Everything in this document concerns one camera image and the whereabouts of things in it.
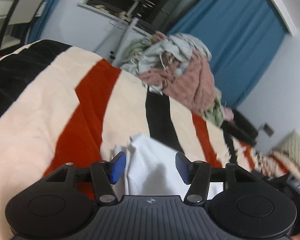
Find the white shirt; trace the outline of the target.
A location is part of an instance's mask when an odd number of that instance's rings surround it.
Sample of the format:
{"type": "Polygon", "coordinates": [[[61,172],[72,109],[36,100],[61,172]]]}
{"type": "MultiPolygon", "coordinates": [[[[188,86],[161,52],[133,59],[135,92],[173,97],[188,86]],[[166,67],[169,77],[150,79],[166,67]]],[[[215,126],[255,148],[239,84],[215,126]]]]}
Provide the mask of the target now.
{"type": "Polygon", "coordinates": [[[116,145],[111,150],[114,157],[119,152],[126,154],[126,167],[113,186],[117,196],[163,196],[185,197],[189,185],[184,184],[175,167],[176,150],[144,134],[137,134],[126,145],[116,145]]]}

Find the left blue curtain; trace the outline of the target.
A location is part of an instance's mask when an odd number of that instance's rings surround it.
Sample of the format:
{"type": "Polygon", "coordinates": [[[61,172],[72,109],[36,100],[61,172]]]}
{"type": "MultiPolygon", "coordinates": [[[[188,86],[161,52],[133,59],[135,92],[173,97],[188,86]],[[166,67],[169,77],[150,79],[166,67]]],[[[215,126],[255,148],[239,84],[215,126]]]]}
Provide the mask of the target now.
{"type": "Polygon", "coordinates": [[[52,15],[55,7],[57,6],[59,0],[44,0],[45,7],[41,16],[34,19],[33,25],[30,28],[30,32],[26,41],[26,44],[32,43],[40,39],[43,30],[48,22],[48,19],[52,15]]]}

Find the grey chair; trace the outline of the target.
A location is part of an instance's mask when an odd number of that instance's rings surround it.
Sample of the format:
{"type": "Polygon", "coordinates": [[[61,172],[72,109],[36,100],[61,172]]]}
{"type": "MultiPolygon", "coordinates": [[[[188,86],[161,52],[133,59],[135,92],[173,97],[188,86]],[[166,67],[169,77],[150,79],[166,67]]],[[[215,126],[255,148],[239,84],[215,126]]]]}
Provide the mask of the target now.
{"type": "Polygon", "coordinates": [[[14,0],[8,14],[0,19],[0,55],[5,55],[25,44],[27,32],[44,0],[14,0]],[[24,25],[20,38],[11,34],[15,25],[24,25]]]}

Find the pile of clothes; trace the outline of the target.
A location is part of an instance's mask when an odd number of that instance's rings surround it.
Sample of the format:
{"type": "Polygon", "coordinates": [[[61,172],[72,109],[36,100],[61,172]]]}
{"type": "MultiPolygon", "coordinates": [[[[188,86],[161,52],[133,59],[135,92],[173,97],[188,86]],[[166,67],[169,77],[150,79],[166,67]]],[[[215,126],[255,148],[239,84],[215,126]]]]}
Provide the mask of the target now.
{"type": "Polygon", "coordinates": [[[183,33],[133,40],[122,55],[120,68],[140,78],[151,92],[177,100],[217,127],[233,121],[233,111],[222,105],[209,62],[212,55],[198,38],[183,33]]]}

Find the cream knitted pillow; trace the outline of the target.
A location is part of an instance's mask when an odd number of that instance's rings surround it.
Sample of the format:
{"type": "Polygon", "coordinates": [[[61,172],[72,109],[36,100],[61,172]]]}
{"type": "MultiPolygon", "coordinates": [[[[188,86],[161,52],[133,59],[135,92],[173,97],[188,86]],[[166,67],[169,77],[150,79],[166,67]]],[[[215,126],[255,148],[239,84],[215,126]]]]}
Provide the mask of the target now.
{"type": "Polygon", "coordinates": [[[283,173],[290,173],[300,180],[300,134],[293,131],[279,147],[269,152],[283,173]]]}

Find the striped bed blanket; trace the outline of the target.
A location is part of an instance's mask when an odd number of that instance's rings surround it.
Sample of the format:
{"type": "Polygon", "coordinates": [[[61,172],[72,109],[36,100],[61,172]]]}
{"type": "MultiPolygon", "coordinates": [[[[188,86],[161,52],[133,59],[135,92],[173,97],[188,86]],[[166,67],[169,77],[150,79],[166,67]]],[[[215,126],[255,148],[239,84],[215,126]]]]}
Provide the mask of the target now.
{"type": "Polygon", "coordinates": [[[0,58],[0,239],[287,239],[296,207],[252,175],[255,151],[100,56],[42,40],[0,58]],[[144,134],[211,165],[203,206],[95,200],[90,165],[144,134]]]}

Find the right blue curtain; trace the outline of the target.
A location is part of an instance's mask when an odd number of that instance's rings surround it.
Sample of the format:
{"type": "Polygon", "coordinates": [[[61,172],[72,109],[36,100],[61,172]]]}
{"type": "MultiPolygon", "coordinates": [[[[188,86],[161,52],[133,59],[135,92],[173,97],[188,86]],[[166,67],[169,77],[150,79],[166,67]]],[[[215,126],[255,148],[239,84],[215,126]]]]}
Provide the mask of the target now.
{"type": "Polygon", "coordinates": [[[287,28],[270,0],[199,0],[168,33],[190,34],[208,47],[222,103],[237,107],[267,70],[287,28]]]}

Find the blue curtain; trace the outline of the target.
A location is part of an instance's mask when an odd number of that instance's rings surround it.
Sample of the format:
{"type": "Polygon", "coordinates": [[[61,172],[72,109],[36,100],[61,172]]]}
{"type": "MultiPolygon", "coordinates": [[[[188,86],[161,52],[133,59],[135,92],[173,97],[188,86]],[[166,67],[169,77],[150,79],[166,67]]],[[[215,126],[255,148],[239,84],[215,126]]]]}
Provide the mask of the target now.
{"type": "Polygon", "coordinates": [[[57,6],[59,0],[44,0],[45,7],[41,16],[34,19],[33,25],[30,28],[30,32],[26,41],[26,44],[32,43],[40,39],[43,30],[48,22],[48,19],[52,15],[55,7],[57,6]]]}
{"type": "Polygon", "coordinates": [[[168,33],[190,34],[208,47],[222,103],[237,107],[267,70],[287,28],[270,0],[199,0],[168,33]]]}

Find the black wall socket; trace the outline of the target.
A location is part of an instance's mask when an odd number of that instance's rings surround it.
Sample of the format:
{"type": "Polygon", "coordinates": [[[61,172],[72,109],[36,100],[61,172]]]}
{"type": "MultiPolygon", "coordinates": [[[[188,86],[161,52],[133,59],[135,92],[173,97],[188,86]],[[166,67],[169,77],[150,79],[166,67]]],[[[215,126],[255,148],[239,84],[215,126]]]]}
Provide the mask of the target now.
{"type": "Polygon", "coordinates": [[[268,123],[264,123],[261,129],[268,137],[272,137],[274,134],[274,129],[268,123]]]}

